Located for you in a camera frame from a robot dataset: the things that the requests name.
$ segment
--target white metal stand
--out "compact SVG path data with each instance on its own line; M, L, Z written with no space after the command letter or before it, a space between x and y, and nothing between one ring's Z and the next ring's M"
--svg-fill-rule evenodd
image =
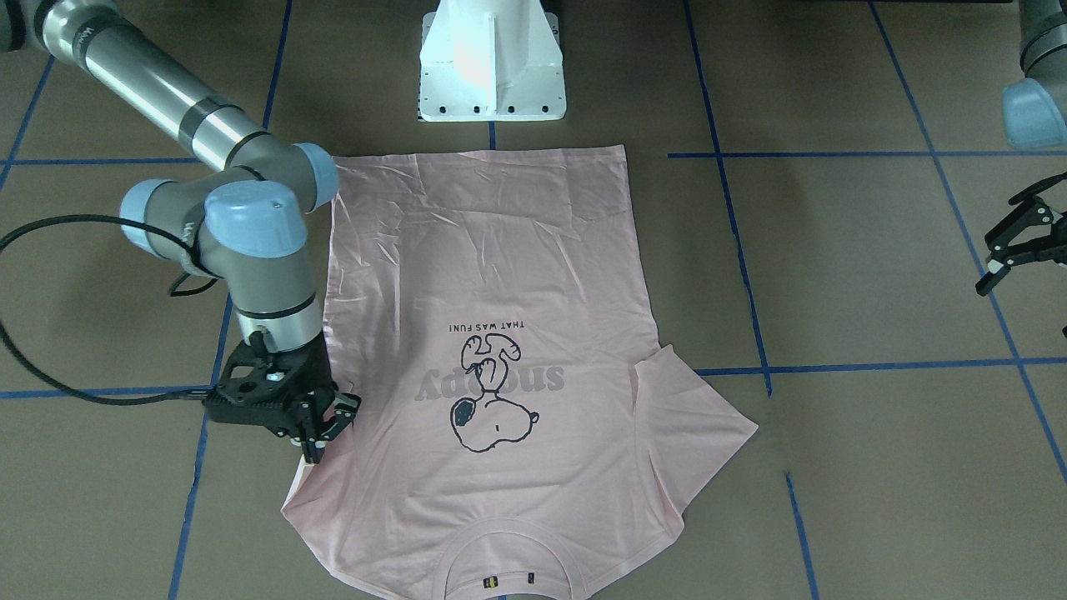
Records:
M538 0L441 0L423 18L418 114L552 121L567 112L559 20Z

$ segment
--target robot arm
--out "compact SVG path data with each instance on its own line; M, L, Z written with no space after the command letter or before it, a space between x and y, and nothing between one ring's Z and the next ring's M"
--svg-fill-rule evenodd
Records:
M1067 144L1067 2L1020 0L1019 66L1004 90L1004 128L1020 149Z
M302 214L337 193L333 159L264 130L149 42L111 0L5 0L0 49L22 47L82 68L216 171L196 181L143 181L120 211L174 234L196 255L143 230L124 231L149 254L228 284L243 341L203 398L208 416L266 426L318 462L359 407L355 396L335 402L305 248Z

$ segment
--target floor tile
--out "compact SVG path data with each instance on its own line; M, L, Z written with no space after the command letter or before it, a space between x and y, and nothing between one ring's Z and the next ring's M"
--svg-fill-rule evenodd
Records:
M124 2L148 40L259 122L267 102L285 3L240 0L189 9ZM79 68L58 63L19 158L181 157L186 152Z
M671 548L595 598L808 600L785 487L785 424L762 377L707 378L760 430L689 505Z
M1001 93L1022 79L1018 5L878 2L877 9L934 147L1010 149Z
M1067 589L1067 486L1014 367L777 383L823 598Z
M0 54L0 158L7 158L7 153L15 143L18 130L33 99L41 75L45 70L48 57L44 52L30 50Z
M205 172L191 164L16 167L0 192L0 230L55 215L115 215L138 181ZM180 267L133 247L115 225L34 232L2 258L0 317L27 357L60 381L76 388L208 382L223 286L168 298ZM3 391L47 389L6 352L0 380Z
M5 399L0 415L3 596L165 598L200 407Z
M773 365L1009 356L933 162L728 162Z
M423 15L434 2L298 2L272 129L335 156L489 147L485 123L425 123L418 111ZM333 41L323 45L323 40Z
M863 2L692 2L728 152L926 149Z
M1067 404L1064 402L1067 396L1064 392L1067 390L1067 364L1028 366L1026 375L1063 455L1067 453ZM1064 473L1064 478L1067 479L1067 473Z
M694 368L760 364L748 296L711 160L631 153L631 195L660 343Z
M985 234L1012 211L1007 199L1064 171L1063 157L943 157L941 161L983 268L989 255ZM1067 184L1040 196L1052 208L1067 212ZM1030 231L1048 235L1051 230ZM997 284L994 295L1023 357L1067 356L1067 340L1061 333L1067 326L1067 302L1063 301L1067 298L1067 269L1052 262L1020 266Z
M373 598L331 577L282 517L299 460L262 427L209 424L180 598Z
M559 17L567 116L499 123L497 147L714 149L681 2L642 11L618 2L566 2Z

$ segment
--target pink t-shirt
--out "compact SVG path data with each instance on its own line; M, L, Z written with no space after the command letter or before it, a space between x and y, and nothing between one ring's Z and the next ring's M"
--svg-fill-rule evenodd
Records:
M584 600L670 546L755 425L659 347L623 148L337 164L325 333L363 406L283 507L322 565Z

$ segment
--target snoopy print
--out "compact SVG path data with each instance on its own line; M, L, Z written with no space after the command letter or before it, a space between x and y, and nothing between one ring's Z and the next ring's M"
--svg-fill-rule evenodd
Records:
M466 373L474 373L481 388L477 398L460 398L452 405L452 431L463 447L483 453L500 442L521 442L530 435L540 415L499 394L508 378L508 365L521 358L519 344L499 333L489 333L484 338L472 335L463 344L460 365Z

